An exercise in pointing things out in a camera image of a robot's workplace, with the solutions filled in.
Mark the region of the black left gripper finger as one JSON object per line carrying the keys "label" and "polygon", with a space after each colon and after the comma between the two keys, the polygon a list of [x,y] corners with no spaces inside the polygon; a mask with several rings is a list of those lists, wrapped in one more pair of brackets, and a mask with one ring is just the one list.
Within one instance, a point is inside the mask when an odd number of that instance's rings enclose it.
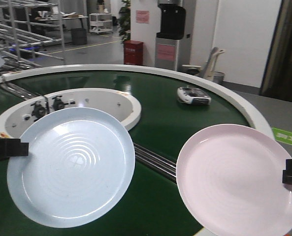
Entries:
{"label": "black left gripper finger", "polygon": [[10,157],[28,156],[29,143],[21,142],[21,139],[0,138],[0,161]]}

